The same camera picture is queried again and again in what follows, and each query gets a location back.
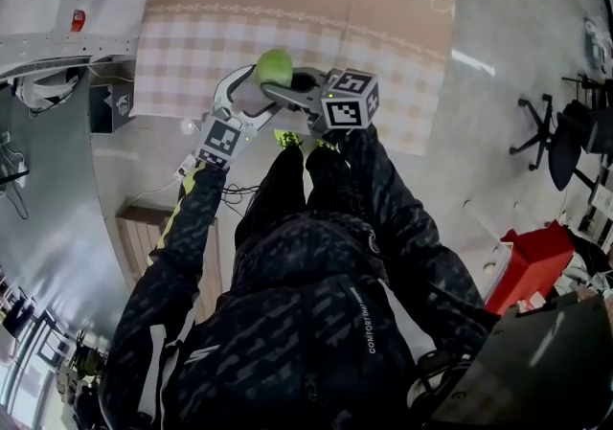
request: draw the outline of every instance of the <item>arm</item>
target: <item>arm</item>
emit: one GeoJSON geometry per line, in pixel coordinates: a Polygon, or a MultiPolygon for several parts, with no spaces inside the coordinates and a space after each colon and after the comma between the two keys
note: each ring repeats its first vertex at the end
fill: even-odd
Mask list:
{"type": "Polygon", "coordinates": [[[432,217],[404,186],[371,125],[349,135],[326,136],[338,144],[352,167],[360,193],[370,204],[372,226],[386,262],[390,287],[413,319],[439,348],[474,352],[485,341],[484,303],[460,258],[444,247],[432,217]],[[429,283],[451,294],[462,311],[433,293],[429,283]]]}
{"type": "Polygon", "coordinates": [[[150,267],[127,302],[102,377],[102,412],[111,428],[129,428],[137,417],[153,348],[149,327],[163,325],[167,342],[174,340],[199,294],[207,235],[225,176],[201,164],[184,178],[179,202],[149,255],[150,267]]]}

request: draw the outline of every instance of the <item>jacket logo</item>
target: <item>jacket logo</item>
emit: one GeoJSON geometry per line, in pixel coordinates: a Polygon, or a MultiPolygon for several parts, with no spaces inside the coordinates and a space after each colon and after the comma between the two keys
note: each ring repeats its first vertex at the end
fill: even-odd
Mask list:
{"type": "Polygon", "coordinates": [[[362,296],[357,293],[354,287],[350,287],[350,291],[353,294],[353,297],[360,304],[360,309],[362,310],[362,318],[364,319],[364,334],[366,337],[366,343],[368,345],[368,353],[375,354],[375,338],[373,337],[373,321],[371,320],[371,314],[368,311],[368,308],[364,304],[362,300],[362,296]]]}
{"type": "Polygon", "coordinates": [[[219,348],[219,345],[213,345],[207,349],[201,349],[193,351],[190,357],[186,360],[185,365],[191,364],[192,362],[196,362],[198,360],[202,360],[203,358],[208,357],[211,353],[219,348]]]}

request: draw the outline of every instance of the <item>table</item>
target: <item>table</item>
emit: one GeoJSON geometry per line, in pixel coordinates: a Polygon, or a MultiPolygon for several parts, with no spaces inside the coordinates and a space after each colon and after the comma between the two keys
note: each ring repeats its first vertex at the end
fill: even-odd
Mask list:
{"type": "MultiPolygon", "coordinates": [[[[148,0],[139,42],[134,114],[199,119],[216,84],[271,48],[295,66],[378,74],[375,116],[389,149],[424,154],[443,85],[455,0],[148,0]]],[[[255,84],[237,102],[266,104],[255,84]]],[[[277,128],[305,131],[300,115],[277,128]]]]}

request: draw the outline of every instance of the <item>office chair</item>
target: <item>office chair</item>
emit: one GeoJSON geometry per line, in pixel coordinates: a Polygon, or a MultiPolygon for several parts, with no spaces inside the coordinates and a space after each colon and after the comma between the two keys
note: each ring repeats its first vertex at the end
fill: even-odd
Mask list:
{"type": "MultiPolygon", "coordinates": [[[[548,117],[551,120],[551,97],[543,95],[547,102],[545,122],[548,117]]],[[[544,148],[548,149],[549,171],[556,188],[564,190],[573,175],[580,179],[591,191],[596,191],[599,183],[605,175],[605,167],[596,181],[588,178],[577,169],[581,150],[592,154],[613,154],[613,107],[590,110],[585,105],[572,101],[566,105],[564,111],[557,114],[557,129],[551,134],[545,122],[541,122],[529,102],[520,106],[528,106],[533,118],[539,124],[537,134],[520,148],[512,147],[510,154],[514,155],[539,143],[536,164],[530,164],[530,170],[536,170],[540,166],[544,148]]]]}
{"type": "Polygon", "coordinates": [[[530,110],[530,114],[532,115],[534,121],[536,122],[537,131],[536,131],[536,135],[534,135],[532,139],[529,139],[528,142],[526,142],[522,146],[511,147],[509,149],[509,154],[511,156],[514,156],[515,154],[524,152],[526,149],[529,149],[530,147],[536,146],[538,144],[538,154],[536,156],[536,163],[535,164],[530,163],[530,165],[528,166],[528,169],[530,171],[538,170],[538,167],[540,166],[540,162],[543,159],[543,152],[545,152],[545,148],[547,147],[549,140],[552,137],[552,134],[549,131],[549,123],[552,120],[552,113],[554,111],[553,104],[552,104],[553,99],[551,95],[543,95],[542,99],[544,102],[547,103],[547,109],[545,110],[544,120],[540,120],[540,117],[536,113],[536,110],[534,110],[533,104],[530,103],[528,100],[520,98],[519,101],[517,102],[517,104],[520,107],[522,108],[527,107],[528,110],[530,110]]]}

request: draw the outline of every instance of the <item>wire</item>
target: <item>wire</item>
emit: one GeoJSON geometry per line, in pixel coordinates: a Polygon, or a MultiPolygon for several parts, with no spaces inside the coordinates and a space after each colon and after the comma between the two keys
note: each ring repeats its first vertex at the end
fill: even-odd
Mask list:
{"type": "Polygon", "coordinates": [[[244,217],[244,215],[241,214],[237,209],[235,209],[233,205],[238,205],[239,203],[242,202],[245,195],[251,195],[257,192],[259,189],[260,189],[259,186],[241,188],[236,183],[231,183],[230,185],[228,185],[227,188],[223,189],[223,196],[221,197],[221,201],[224,204],[226,204],[228,209],[231,209],[234,212],[236,212],[238,215],[240,215],[241,217],[244,217]],[[228,200],[228,196],[233,196],[233,197],[237,196],[239,197],[239,199],[237,201],[230,201],[228,200]]]}
{"type": "Polygon", "coordinates": [[[562,205],[559,208],[559,212],[557,213],[557,218],[559,219],[560,216],[562,215],[562,213],[564,212],[564,206],[566,205],[566,198],[568,197],[568,189],[570,187],[566,187],[566,193],[564,194],[564,201],[562,202],[562,205]]]}
{"type": "Polygon", "coordinates": [[[42,110],[33,110],[32,108],[28,108],[28,117],[30,117],[32,120],[34,120],[36,117],[38,117],[38,115],[48,112],[49,110],[55,108],[56,106],[60,106],[63,103],[66,103],[66,101],[73,96],[73,93],[75,92],[75,89],[77,88],[77,83],[75,83],[75,85],[73,86],[73,89],[70,90],[69,93],[67,93],[65,96],[61,97],[61,100],[59,100],[59,102],[55,102],[52,103],[51,105],[47,106],[47,108],[43,108],[42,110]]]}
{"type": "Polygon", "coordinates": [[[15,186],[15,182],[12,182],[12,187],[14,188],[15,193],[19,197],[19,201],[21,202],[21,207],[23,207],[24,214],[21,214],[21,211],[19,210],[19,207],[17,207],[17,204],[14,202],[14,200],[6,192],[2,196],[6,196],[8,198],[10,203],[13,205],[13,207],[17,211],[17,214],[19,215],[19,217],[21,217],[21,220],[28,220],[30,218],[30,211],[26,207],[26,203],[23,201],[23,197],[21,196],[21,193],[19,193],[19,190],[15,186]]]}
{"type": "Polygon", "coordinates": [[[122,78],[121,76],[103,76],[102,74],[95,71],[92,66],[87,66],[87,68],[96,76],[103,79],[120,79],[122,81],[134,82],[134,79],[122,78]]]}
{"type": "Polygon", "coordinates": [[[14,152],[14,151],[12,151],[12,150],[9,148],[9,146],[7,146],[7,145],[4,145],[4,149],[6,149],[8,152],[10,152],[10,153],[11,153],[13,156],[19,156],[19,157],[21,158],[21,162],[22,162],[23,164],[25,164],[25,163],[26,163],[26,157],[23,155],[23,153],[22,153],[22,152],[14,152]]]}
{"type": "Polygon", "coordinates": [[[141,198],[144,195],[153,195],[154,193],[159,193],[159,192],[163,192],[165,189],[170,188],[172,185],[174,185],[177,181],[179,181],[179,179],[174,179],[172,180],[170,183],[168,183],[167,185],[164,185],[164,187],[162,187],[161,189],[158,190],[154,190],[152,192],[142,192],[140,195],[138,195],[136,198],[134,198],[132,201],[130,201],[127,206],[129,207],[130,205],[132,205],[134,202],[136,202],[139,198],[141,198]]]}
{"type": "MultiPolygon", "coordinates": [[[[15,169],[15,165],[12,163],[12,161],[7,157],[7,155],[4,153],[4,149],[3,147],[10,153],[17,155],[16,152],[12,152],[8,147],[6,146],[0,146],[0,153],[2,153],[2,157],[4,157],[4,159],[7,161],[7,163],[9,163],[9,166],[12,169],[13,173],[17,173],[16,169],[15,169]]],[[[21,214],[21,211],[19,210],[19,207],[17,207],[17,204],[14,202],[14,200],[9,196],[9,194],[7,192],[0,192],[0,198],[2,197],[7,197],[8,200],[10,201],[10,203],[13,205],[13,207],[15,208],[15,210],[17,211],[17,214],[19,215],[19,217],[21,217],[22,220],[28,220],[30,218],[30,211],[28,210],[28,207],[26,206],[26,202],[24,201],[23,197],[21,196],[21,193],[19,192],[19,189],[17,189],[17,186],[15,185],[15,182],[11,182],[13,189],[15,190],[15,193],[17,195],[17,197],[19,198],[19,202],[21,202],[21,207],[23,208],[23,212],[24,214],[21,214]]]]}

